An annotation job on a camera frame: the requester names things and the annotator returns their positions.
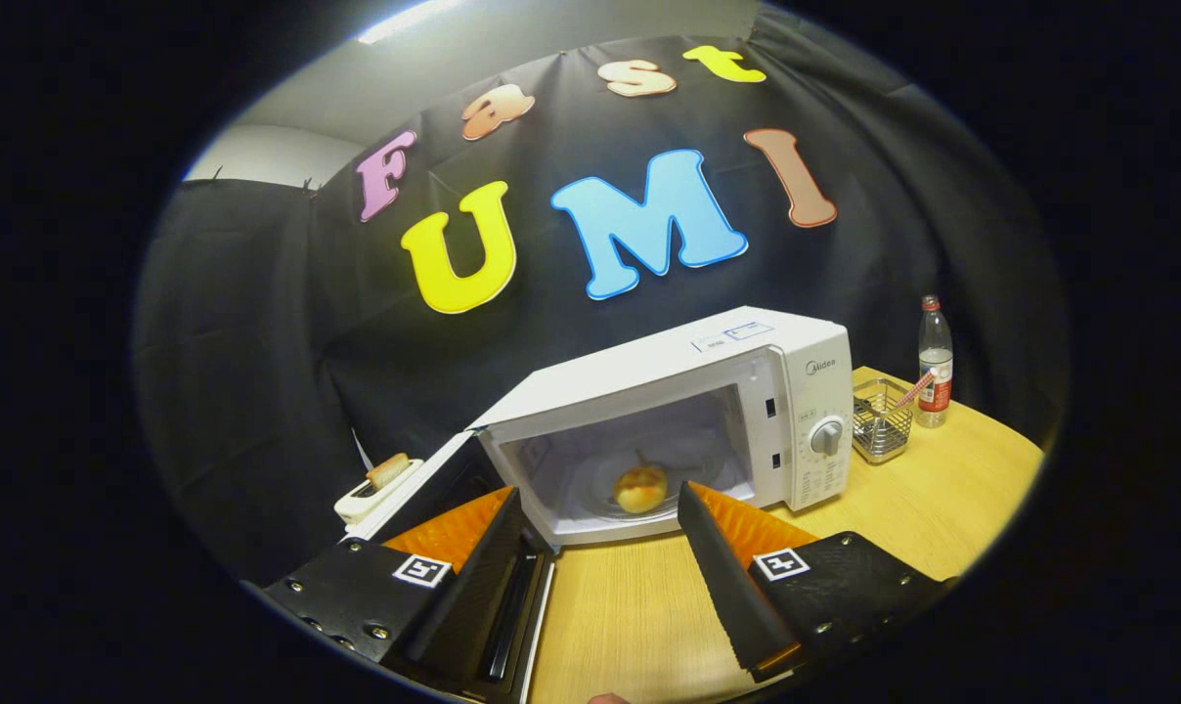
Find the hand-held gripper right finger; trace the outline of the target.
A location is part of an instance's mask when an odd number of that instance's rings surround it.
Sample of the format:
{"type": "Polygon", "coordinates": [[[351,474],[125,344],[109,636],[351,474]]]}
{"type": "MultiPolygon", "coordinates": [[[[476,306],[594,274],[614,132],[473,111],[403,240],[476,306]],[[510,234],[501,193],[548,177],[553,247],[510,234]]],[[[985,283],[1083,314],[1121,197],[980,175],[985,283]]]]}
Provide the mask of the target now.
{"type": "Polygon", "coordinates": [[[753,682],[849,660],[948,592],[859,532],[817,537],[693,481],[678,491],[678,522],[753,682]]]}

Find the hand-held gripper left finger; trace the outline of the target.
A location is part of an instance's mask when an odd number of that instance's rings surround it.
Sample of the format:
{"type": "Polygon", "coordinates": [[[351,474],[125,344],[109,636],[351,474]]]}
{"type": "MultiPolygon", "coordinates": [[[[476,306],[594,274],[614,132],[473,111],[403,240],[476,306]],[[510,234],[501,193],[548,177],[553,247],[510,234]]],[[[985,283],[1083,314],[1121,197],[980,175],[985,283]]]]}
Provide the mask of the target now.
{"type": "Polygon", "coordinates": [[[342,540],[265,597],[350,656],[429,685],[474,682],[524,522],[505,485],[386,541],[342,540]]]}

